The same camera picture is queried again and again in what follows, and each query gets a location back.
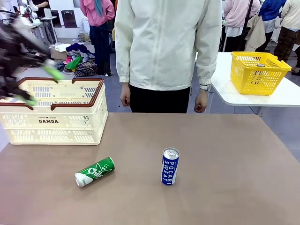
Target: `black pants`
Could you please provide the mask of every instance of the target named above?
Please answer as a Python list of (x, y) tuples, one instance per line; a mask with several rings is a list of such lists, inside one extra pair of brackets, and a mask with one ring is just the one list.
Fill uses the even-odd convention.
[(300, 68), (300, 47), (298, 47), (296, 50), (295, 50), (296, 54), (297, 54), (297, 65), (296, 67)]
[(183, 90), (147, 90), (130, 87), (133, 113), (187, 113), (191, 88)]
[(259, 52), (259, 53), (263, 53), (264, 50), (266, 50), (266, 47), (268, 46), (268, 43), (270, 42), (271, 40), (271, 37), (273, 35), (273, 32), (270, 32), (270, 33), (265, 33), (266, 34), (266, 41), (265, 43), (263, 43), (260, 47), (258, 47), (255, 51), (256, 52)]
[(236, 52), (239, 48), (241, 38), (242, 35), (236, 37), (227, 37), (224, 52)]
[(110, 74), (109, 30), (107, 22), (100, 27), (90, 26), (90, 41), (95, 47), (97, 74)]

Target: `pocari sweat can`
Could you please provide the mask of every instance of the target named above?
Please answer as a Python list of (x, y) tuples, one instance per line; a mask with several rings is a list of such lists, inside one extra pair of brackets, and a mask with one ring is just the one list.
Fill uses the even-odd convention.
[(179, 151), (175, 148), (167, 148), (163, 152), (161, 167), (161, 182), (172, 185), (176, 181), (176, 173), (179, 160)]

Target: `white jacket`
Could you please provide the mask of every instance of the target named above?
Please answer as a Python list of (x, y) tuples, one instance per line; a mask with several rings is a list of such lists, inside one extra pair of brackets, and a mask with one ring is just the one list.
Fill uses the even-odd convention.
[(221, 36), (221, 0), (119, 0), (116, 64), (121, 83), (149, 90), (210, 84)]
[(266, 42), (262, 17), (256, 14), (248, 21), (247, 27), (250, 27), (250, 31), (245, 38), (247, 40), (245, 51), (255, 52), (258, 47)]
[(287, 0), (281, 16), (283, 27), (300, 30), (300, 0)]

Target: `camouflage pants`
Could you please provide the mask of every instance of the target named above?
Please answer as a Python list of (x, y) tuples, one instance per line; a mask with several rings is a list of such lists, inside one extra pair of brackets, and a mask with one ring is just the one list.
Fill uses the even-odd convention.
[(297, 35), (298, 32), (292, 31), (285, 27), (281, 27), (278, 44), (274, 51), (274, 55), (278, 57), (279, 61), (288, 61), (294, 44), (297, 40)]

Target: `pink jacket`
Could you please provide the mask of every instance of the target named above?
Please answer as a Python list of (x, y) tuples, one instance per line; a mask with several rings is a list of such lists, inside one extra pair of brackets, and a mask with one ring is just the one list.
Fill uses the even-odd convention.
[(80, 9), (88, 18), (91, 26), (99, 27), (107, 20), (114, 18), (114, 8), (111, 0), (102, 0), (103, 16), (99, 16), (95, 9), (95, 0), (80, 0)]
[[(224, 16), (225, 25), (228, 27), (242, 27), (248, 11), (250, 0), (225, 0)], [(254, 0), (250, 16), (254, 16), (260, 9), (259, 0)]]

